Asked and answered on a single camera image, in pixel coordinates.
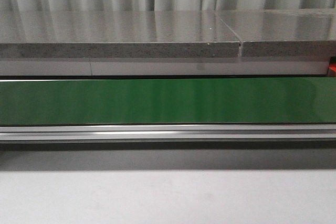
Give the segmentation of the grey stone slab left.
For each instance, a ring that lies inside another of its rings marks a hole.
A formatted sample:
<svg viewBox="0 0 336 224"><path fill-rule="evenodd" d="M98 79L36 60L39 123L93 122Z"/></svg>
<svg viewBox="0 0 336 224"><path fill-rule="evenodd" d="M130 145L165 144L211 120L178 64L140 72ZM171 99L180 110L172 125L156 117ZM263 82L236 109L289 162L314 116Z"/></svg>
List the grey stone slab left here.
<svg viewBox="0 0 336 224"><path fill-rule="evenodd" d="M234 58L213 12L1 12L2 58Z"/></svg>

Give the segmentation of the grey stone slab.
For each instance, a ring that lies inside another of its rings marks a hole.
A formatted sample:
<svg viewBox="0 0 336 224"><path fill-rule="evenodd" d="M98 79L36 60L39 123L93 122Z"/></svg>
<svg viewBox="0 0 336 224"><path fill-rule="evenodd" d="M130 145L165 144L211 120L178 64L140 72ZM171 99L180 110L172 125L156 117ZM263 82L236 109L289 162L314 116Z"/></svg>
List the grey stone slab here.
<svg viewBox="0 0 336 224"><path fill-rule="evenodd" d="M238 36L242 57L335 56L335 9L223 10L216 15Z"/></svg>
<svg viewBox="0 0 336 224"><path fill-rule="evenodd" d="M1 12L2 58L234 58L213 12Z"/></svg>

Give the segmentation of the grey stone slab right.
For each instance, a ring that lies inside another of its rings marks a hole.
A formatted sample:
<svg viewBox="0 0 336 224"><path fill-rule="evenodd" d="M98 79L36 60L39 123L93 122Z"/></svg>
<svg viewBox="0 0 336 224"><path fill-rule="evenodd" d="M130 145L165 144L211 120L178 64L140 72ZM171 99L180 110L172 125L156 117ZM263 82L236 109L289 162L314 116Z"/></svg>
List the grey stone slab right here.
<svg viewBox="0 0 336 224"><path fill-rule="evenodd" d="M216 15L238 36L242 57L335 56L335 9L223 10Z"/></svg>

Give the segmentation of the green conveyor belt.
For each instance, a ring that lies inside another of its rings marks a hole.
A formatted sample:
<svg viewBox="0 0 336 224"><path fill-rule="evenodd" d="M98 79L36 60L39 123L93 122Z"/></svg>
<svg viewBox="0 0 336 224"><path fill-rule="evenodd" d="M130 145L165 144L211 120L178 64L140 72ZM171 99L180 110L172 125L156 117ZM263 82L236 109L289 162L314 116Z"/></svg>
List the green conveyor belt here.
<svg viewBox="0 0 336 224"><path fill-rule="evenodd" d="M1 125L333 122L327 77L1 83Z"/></svg>

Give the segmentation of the red plastic tray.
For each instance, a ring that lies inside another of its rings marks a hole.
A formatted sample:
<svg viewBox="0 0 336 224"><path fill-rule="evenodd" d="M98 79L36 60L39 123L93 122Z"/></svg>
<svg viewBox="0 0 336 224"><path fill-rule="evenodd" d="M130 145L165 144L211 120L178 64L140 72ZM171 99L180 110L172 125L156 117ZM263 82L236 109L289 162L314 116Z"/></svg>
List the red plastic tray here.
<svg viewBox="0 0 336 224"><path fill-rule="evenodd" d="M336 63L329 64L328 77L336 77Z"/></svg>

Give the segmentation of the aluminium conveyor side rail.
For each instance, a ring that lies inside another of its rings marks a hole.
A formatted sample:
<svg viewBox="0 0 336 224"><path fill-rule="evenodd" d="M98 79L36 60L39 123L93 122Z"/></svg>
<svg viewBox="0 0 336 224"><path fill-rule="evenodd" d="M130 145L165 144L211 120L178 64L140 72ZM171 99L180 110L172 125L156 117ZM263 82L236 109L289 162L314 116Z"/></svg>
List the aluminium conveyor side rail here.
<svg viewBox="0 0 336 224"><path fill-rule="evenodd" d="M2 144L334 141L335 124L6 126Z"/></svg>

